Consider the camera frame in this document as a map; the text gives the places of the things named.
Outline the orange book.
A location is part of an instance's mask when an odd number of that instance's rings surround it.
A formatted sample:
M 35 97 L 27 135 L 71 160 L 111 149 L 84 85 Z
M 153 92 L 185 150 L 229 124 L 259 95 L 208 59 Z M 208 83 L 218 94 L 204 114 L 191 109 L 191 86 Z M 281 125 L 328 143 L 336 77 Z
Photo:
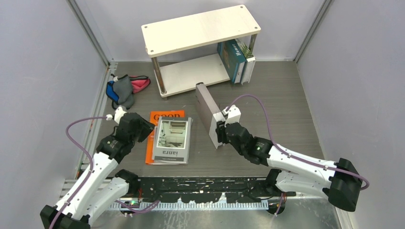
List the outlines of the orange book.
M 155 127 L 158 126 L 160 117 L 185 117 L 184 110 L 174 110 L 174 111 L 151 111 L 149 122 L 154 124 Z M 147 138 L 147 148 L 145 156 L 146 165 L 163 165 L 160 162 L 154 162 L 152 159 L 153 156 L 153 144 L 154 144 L 154 131 Z

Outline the grey white portfolio file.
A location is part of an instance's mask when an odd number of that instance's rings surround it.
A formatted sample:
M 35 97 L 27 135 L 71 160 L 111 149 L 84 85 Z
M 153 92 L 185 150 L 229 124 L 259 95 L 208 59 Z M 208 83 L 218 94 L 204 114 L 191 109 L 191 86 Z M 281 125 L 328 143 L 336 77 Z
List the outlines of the grey white portfolio file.
M 218 144 L 216 128 L 217 124 L 225 124 L 225 118 L 206 85 L 202 82 L 196 84 L 196 110 L 214 147 L 217 149 L 224 145 Z

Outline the photo magazine pages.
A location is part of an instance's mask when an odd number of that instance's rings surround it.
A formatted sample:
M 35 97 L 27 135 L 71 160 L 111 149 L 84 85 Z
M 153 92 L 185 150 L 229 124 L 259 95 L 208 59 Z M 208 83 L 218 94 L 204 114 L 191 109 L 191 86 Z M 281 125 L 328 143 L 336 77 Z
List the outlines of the photo magazine pages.
M 155 130 L 152 159 L 158 164 L 187 164 L 192 118 L 161 116 Z

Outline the blue grey red cloth pile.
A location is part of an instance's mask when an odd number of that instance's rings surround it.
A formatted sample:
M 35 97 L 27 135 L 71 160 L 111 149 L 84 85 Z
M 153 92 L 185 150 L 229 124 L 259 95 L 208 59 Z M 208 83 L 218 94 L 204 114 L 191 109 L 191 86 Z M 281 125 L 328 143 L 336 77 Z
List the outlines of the blue grey red cloth pile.
M 145 75 L 117 77 L 110 74 L 113 80 L 107 82 L 106 95 L 111 100 L 111 107 L 123 106 L 129 109 L 135 102 L 133 94 L 139 93 L 150 85 L 150 78 Z

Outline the white Singularity book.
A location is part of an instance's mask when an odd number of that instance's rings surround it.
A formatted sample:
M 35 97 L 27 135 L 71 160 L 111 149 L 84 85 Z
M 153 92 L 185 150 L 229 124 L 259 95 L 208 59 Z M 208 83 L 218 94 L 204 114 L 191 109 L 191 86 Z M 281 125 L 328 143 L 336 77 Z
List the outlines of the white Singularity book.
M 249 83 L 251 80 L 251 76 L 253 73 L 253 69 L 256 63 L 256 58 L 253 55 L 252 51 L 248 48 L 248 46 L 241 41 L 240 39 L 236 39 L 236 42 L 241 49 L 244 57 L 246 58 L 246 62 L 243 69 L 243 74 L 241 77 L 241 84 Z

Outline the blue Humor book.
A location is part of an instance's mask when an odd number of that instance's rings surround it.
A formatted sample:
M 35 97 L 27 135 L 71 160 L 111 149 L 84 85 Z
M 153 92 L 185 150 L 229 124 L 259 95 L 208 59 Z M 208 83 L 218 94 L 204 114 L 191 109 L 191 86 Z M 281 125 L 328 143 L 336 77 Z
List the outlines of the blue Humor book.
M 233 84 L 240 83 L 246 58 L 237 43 L 237 39 L 219 42 L 217 44 L 217 52 L 230 81 Z

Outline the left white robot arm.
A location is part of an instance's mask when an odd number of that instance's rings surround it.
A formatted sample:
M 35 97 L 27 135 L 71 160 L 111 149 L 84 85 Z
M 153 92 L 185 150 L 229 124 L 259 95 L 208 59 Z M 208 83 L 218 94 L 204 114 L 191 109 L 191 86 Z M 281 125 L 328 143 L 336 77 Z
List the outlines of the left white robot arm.
M 40 217 L 46 229 L 89 229 L 94 221 L 122 196 L 133 197 L 139 193 L 138 176 L 125 169 L 120 170 L 110 183 L 99 187 L 119 163 L 128 155 L 136 142 L 143 142 L 155 129 L 155 125 L 137 113 L 117 109 L 114 115 L 101 117 L 116 122 L 113 133 L 103 138 L 91 155 L 69 134 L 68 138 L 88 157 L 89 166 L 71 189 L 54 206 L 46 205 Z

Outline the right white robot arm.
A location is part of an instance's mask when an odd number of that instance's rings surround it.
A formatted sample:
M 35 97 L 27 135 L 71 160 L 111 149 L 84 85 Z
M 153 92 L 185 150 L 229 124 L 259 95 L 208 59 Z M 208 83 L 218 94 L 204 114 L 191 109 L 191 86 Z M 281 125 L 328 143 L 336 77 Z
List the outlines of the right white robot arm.
M 219 143 L 230 144 L 253 164 L 271 168 L 264 182 L 269 195 L 305 193 L 325 198 L 339 209 L 356 210 L 362 179 L 351 161 L 327 161 L 294 152 L 252 136 L 239 123 L 219 124 L 215 132 Z

